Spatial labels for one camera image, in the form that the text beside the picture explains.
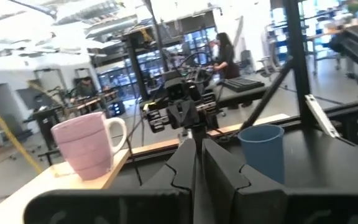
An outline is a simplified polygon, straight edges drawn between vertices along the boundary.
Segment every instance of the white wall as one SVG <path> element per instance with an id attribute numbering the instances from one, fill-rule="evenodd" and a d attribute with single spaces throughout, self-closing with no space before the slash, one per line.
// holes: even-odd
<path id="1" fill-rule="evenodd" d="M 234 41 L 239 18 L 242 16 L 244 23 L 238 44 L 235 46 L 235 61 L 240 61 L 243 50 L 250 50 L 255 69 L 262 68 L 262 64 L 256 61 L 267 56 L 265 45 L 265 26 L 270 24 L 270 1 L 236 1 L 215 0 L 213 3 L 222 8 L 223 15 L 219 10 L 214 10 L 214 19 L 218 32 L 226 32 Z"/>
<path id="2" fill-rule="evenodd" d="M 76 68 L 90 68 L 92 77 L 95 80 L 97 88 L 96 72 L 90 64 L 87 55 L 62 55 L 62 54 L 48 54 L 39 58 L 26 59 L 28 66 L 24 64 L 24 58 L 9 56 L 0 58 L 0 84 L 8 83 L 12 91 L 12 95 L 17 102 L 19 110 L 23 118 L 27 118 L 31 114 L 31 110 L 25 107 L 21 97 L 16 90 L 28 88 L 26 81 L 35 79 L 33 70 L 42 68 L 59 68 L 62 70 L 63 78 L 68 88 L 73 88 L 73 79 L 75 78 L 74 69 Z M 28 128 L 33 132 L 37 132 L 38 126 L 35 122 L 28 124 Z"/>
<path id="3" fill-rule="evenodd" d="M 0 115 L 11 114 L 16 120 L 22 121 L 22 113 L 13 97 L 11 87 L 8 84 L 0 84 Z"/>

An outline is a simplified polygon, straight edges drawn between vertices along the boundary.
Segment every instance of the long dark hair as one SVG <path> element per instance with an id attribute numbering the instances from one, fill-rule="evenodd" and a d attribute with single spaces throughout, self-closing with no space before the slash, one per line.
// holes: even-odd
<path id="1" fill-rule="evenodd" d="M 229 39 L 229 36 L 227 33 L 222 32 L 218 33 L 216 35 L 216 39 L 220 41 L 221 45 L 219 46 L 219 54 L 223 55 L 224 58 L 234 58 L 234 51 L 233 51 L 233 45 L 231 44 L 231 41 Z M 226 52 L 226 46 L 229 45 L 231 47 L 231 55 L 226 55 L 228 52 Z"/>

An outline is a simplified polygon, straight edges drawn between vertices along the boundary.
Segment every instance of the doorway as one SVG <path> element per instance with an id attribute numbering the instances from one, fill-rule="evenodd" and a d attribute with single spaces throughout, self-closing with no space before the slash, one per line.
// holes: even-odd
<path id="1" fill-rule="evenodd" d="M 7 83 L 0 84 L 0 116 L 12 132 L 22 129 L 23 116 Z"/>

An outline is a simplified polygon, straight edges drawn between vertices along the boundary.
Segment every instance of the chair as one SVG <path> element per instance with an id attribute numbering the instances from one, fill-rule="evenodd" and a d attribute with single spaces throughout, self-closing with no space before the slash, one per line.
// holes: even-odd
<path id="1" fill-rule="evenodd" d="M 279 63 L 276 54 L 276 41 L 271 40 L 268 43 L 268 50 L 270 55 L 261 58 L 258 62 L 262 63 L 263 70 L 260 73 L 263 77 L 268 78 L 268 80 L 272 81 L 272 74 L 279 71 Z"/>
<path id="2" fill-rule="evenodd" d="M 241 52 L 241 61 L 238 63 L 238 66 L 240 70 L 244 70 L 247 75 L 255 73 L 250 50 L 243 50 Z"/>

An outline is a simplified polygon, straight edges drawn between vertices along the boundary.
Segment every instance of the pink mug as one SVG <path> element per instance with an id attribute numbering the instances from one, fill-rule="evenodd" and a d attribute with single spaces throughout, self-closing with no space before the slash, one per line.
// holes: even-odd
<path id="1" fill-rule="evenodd" d="M 113 146 L 110 127 L 118 123 L 122 139 Z M 127 136 L 125 121 L 106 119 L 103 112 L 69 119 L 52 128 L 62 156 L 83 180 L 93 180 L 109 172 L 114 155 L 123 147 Z"/>

